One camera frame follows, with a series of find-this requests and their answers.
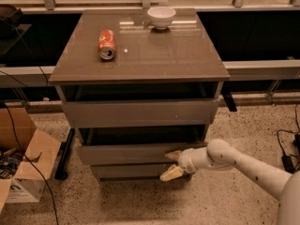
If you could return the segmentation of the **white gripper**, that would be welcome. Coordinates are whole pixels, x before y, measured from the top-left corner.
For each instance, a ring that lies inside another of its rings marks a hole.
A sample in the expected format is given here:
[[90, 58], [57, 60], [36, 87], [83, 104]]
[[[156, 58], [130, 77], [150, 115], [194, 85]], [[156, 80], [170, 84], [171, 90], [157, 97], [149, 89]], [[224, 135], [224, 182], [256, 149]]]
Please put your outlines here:
[[159, 179], [168, 182], [181, 177], [184, 173], [195, 173], [199, 169], [209, 169], [213, 160], [207, 153], [207, 148], [189, 148], [184, 151], [175, 150], [165, 155], [166, 158], [175, 160], [178, 165], [173, 164]]

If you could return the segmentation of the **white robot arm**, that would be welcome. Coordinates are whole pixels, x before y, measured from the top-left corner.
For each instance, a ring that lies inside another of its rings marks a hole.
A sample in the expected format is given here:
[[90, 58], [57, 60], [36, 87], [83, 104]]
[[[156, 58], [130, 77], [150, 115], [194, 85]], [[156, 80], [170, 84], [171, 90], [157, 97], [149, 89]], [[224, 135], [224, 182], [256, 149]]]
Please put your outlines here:
[[167, 182], [200, 169], [235, 168], [279, 202], [277, 225], [300, 225], [300, 172], [289, 173], [243, 154], [221, 139], [202, 148], [175, 150], [165, 155], [175, 160], [159, 179]]

